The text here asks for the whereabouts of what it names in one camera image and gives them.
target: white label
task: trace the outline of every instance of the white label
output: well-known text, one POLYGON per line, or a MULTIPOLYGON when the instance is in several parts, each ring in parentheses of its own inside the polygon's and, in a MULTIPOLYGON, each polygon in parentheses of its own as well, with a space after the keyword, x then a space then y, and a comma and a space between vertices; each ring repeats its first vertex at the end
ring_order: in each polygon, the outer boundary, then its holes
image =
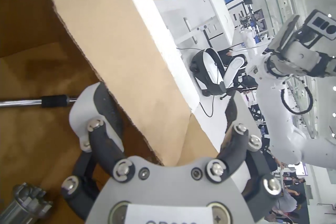
POLYGON ((210 207, 148 206, 129 204, 125 224, 209 224, 210 207))

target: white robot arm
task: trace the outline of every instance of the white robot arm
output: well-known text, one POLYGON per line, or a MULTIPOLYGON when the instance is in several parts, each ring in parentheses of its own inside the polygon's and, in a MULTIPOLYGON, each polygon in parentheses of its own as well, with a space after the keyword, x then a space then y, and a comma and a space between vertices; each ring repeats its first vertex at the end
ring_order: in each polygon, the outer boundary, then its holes
POLYGON ((271 52, 254 56, 246 73, 258 83, 256 96, 266 120, 272 154, 286 164, 303 161, 336 169, 336 145, 324 138, 307 138, 293 125, 293 114, 284 101, 285 83, 290 76, 336 76, 336 59, 311 50, 322 37, 336 38, 336 21, 314 10, 294 31, 298 19, 299 15, 293 15, 283 25, 269 45, 271 52))

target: cardboard flap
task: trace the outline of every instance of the cardboard flap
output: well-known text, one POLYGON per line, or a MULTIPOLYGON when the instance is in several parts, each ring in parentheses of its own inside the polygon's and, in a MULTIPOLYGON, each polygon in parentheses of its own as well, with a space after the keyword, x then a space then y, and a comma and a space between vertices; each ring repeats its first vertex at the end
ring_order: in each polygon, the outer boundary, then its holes
POLYGON ((132 0, 53 0, 97 74, 164 165, 176 165, 190 109, 132 0))
POLYGON ((216 158, 217 155, 217 150, 202 130, 195 115, 192 114, 190 116, 181 157, 177 165, 189 164, 194 160, 203 157, 216 158))

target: gray metal plate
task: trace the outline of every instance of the gray metal plate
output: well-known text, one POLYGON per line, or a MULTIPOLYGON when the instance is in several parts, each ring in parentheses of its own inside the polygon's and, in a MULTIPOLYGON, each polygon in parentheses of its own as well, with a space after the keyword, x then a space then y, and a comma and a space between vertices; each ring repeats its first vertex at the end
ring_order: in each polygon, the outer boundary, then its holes
POLYGON ((86 224, 106 224, 113 206, 122 201, 156 206, 207 206, 218 202, 226 206, 233 223, 254 223, 243 196, 231 178, 214 184, 205 176, 206 165, 213 158, 201 158, 178 167, 155 165, 140 157, 128 159, 135 165, 133 179, 119 183, 110 178, 93 205, 86 224), (146 180, 138 177, 143 167, 150 171, 146 180), (191 176, 194 167, 203 171, 198 181, 191 176))

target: white table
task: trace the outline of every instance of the white table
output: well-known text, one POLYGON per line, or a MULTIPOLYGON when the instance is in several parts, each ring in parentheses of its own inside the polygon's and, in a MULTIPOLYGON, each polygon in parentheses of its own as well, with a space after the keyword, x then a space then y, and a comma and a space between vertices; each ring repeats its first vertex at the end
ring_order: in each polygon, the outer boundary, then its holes
POLYGON ((199 95, 153 0, 132 0, 192 113, 199 95))
POLYGON ((220 24, 223 30, 224 38, 226 41, 223 41, 223 49, 232 45, 232 40, 234 36, 234 24, 231 18, 231 15, 228 11, 228 8, 225 4, 224 0, 210 0, 212 8, 215 12, 215 15, 210 19, 200 23, 197 27, 194 27, 190 30, 190 32, 186 33, 185 35, 181 36, 180 38, 175 39, 175 44, 178 45, 183 41, 197 35, 203 30, 207 29, 208 27, 216 24, 220 24))

